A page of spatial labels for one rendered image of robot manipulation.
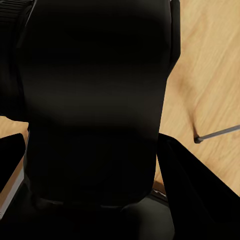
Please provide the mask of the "digital camera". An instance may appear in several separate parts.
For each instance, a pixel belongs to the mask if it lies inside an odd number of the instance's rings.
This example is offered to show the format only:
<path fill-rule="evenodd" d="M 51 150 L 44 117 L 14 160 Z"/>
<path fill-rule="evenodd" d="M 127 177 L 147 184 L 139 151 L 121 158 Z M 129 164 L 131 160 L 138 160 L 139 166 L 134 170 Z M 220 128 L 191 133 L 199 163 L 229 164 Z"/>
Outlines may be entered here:
<path fill-rule="evenodd" d="M 147 197 L 180 55 L 179 0 L 0 0 L 0 116 L 29 123 L 29 191 L 103 213 Z"/>

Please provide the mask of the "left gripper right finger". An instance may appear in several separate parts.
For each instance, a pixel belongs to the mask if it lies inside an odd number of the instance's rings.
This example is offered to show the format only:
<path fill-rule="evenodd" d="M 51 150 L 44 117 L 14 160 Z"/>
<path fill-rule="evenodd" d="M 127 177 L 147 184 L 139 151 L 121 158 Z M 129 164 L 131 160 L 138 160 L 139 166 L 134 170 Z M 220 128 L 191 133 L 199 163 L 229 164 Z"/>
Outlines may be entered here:
<path fill-rule="evenodd" d="M 156 155 L 177 240 L 240 240 L 240 197 L 175 138 Z"/>

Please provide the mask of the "camera tripod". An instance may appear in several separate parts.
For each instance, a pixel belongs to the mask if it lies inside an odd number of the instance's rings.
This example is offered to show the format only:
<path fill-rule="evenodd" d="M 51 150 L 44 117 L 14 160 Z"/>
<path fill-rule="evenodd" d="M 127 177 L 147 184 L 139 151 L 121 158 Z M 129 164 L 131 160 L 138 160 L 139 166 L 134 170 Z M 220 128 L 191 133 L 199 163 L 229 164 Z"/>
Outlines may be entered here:
<path fill-rule="evenodd" d="M 194 138 L 194 142 L 196 144 L 200 144 L 204 140 L 215 138 L 215 137 L 222 136 L 222 135 L 225 135 L 225 134 L 229 134 L 229 133 L 232 133 L 232 132 L 236 132 L 236 131 L 239 131 L 239 130 L 240 130 L 240 124 L 236 125 L 236 126 L 233 126 L 233 127 L 229 127 L 227 129 L 224 129 L 224 130 L 221 130 L 221 131 L 217 131 L 217 132 L 205 135 L 205 136 L 199 136 L 199 137 L 197 136 L 197 137 Z"/>

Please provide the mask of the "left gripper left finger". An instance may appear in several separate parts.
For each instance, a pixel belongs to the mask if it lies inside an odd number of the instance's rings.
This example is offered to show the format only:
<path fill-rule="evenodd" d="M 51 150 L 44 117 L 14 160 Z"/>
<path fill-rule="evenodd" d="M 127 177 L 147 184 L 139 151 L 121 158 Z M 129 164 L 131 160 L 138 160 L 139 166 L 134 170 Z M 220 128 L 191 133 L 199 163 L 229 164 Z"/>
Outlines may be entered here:
<path fill-rule="evenodd" d="M 0 193 L 25 155 L 25 150 L 22 133 L 0 138 Z"/>

